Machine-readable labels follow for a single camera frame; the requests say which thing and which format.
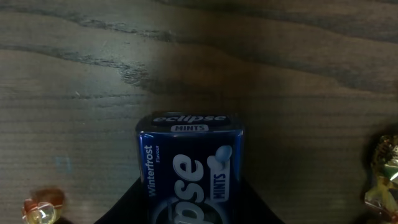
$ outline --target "wooden surface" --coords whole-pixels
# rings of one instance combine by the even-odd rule
[[[0,209],[58,185],[93,223],[138,178],[154,110],[237,112],[244,175],[286,223],[352,223],[398,113],[398,1],[0,0]]]

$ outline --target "eclipse mints container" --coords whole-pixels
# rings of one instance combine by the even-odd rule
[[[243,126],[235,116],[153,114],[136,131],[148,223],[236,223]]]

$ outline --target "wood grain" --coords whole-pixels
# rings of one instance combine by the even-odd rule
[[[0,215],[65,190],[93,223],[139,176],[138,119],[239,113],[244,175],[286,223],[354,223],[397,118],[396,1],[0,1]]]

